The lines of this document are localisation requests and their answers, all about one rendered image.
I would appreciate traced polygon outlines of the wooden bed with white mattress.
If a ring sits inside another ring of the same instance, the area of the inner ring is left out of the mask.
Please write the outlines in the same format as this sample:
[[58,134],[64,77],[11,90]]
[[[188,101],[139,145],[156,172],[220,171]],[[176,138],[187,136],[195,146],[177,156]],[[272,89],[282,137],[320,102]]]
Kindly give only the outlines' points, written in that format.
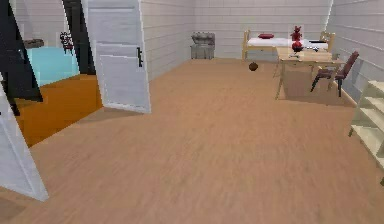
[[[327,41],[327,44],[312,44],[308,39],[300,40],[302,46],[307,49],[322,49],[330,51],[333,47],[336,34],[322,31],[319,40]],[[272,51],[278,47],[291,47],[293,41],[290,38],[260,39],[252,37],[251,31],[246,30],[243,36],[242,43],[242,59],[247,59],[247,53],[251,50]]]

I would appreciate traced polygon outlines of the white room door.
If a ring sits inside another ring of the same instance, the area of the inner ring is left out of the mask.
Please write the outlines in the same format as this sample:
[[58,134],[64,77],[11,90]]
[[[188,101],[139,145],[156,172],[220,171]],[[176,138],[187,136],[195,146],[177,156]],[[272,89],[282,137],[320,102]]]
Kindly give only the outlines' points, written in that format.
[[[140,0],[81,0],[105,107],[151,111]],[[138,67],[137,47],[143,67]]]
[[0,186],[39,201],[49,198],[1,84]]

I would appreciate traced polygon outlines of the dark red chair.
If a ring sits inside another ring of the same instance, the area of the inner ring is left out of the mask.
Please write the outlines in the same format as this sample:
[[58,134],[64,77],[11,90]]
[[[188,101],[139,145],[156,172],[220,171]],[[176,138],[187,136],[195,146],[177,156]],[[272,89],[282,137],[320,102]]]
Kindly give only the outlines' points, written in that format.
[[346,64],[341,70],[338,70],[335,75],[333,75],[333,71],[330,69],[326,68],[319,68],[317,75],[315,76],[312,86],[311,86],[311,91],[314,90],[316,87],[318,81],[320,79],[331,79],[334,78],[334,80],[337,82],[337,90],[338,90],[338,96],[341,96],[341,91],[342,91],[342,84],[343,81],[346,79],[348,76],[348,73],[350,72],[352,66],[354,65],[356,59],[359,57],[359,52],[354,51],[349,59],[347,60]]
[[61,32],[59,38],[63,46],[64,53],[67,53],[67,52],[73,53],[73,43],[72,43],[71,35],[68,34],[67,32]]

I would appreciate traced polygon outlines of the dark grey low table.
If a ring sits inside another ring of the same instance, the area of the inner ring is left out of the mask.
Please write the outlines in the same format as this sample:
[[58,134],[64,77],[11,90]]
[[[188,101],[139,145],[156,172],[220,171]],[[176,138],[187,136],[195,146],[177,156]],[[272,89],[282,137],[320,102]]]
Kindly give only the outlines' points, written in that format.
[[24,40],[23,43],[26,49],[40,48],[44,46],[44,41],[42,39]]

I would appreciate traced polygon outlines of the light wooden table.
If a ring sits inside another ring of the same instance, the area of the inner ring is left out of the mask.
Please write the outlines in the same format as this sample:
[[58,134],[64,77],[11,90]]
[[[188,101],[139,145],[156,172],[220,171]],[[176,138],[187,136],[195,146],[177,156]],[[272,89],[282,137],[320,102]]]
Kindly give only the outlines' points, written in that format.
[[340,70],[340,67],[344,64],[344,61],[341,59],[333,60],[332,54],[325,50],[319,50],[318,52],[313,50],[302,50],[299,53],[295,53],[291,48],[277,47],[276,51],[278,55],[278,71],[280,72],[280,76],[275,99],[278,99],[280,96],[282,85],[285,81],[286,68],[288,66],[309,66],[311,68],[311,75],[314,75],[319,67],[334,67],[335,70],[331,75],[335,76]]

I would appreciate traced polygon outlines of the cream shelf unit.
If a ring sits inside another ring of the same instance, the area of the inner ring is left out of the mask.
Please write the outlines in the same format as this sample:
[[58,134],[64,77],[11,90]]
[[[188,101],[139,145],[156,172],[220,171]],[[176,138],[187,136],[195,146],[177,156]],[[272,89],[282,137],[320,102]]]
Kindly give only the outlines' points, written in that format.
[[356,134],[384,170],[384,82],[368,81],[354,111],[348,136]]

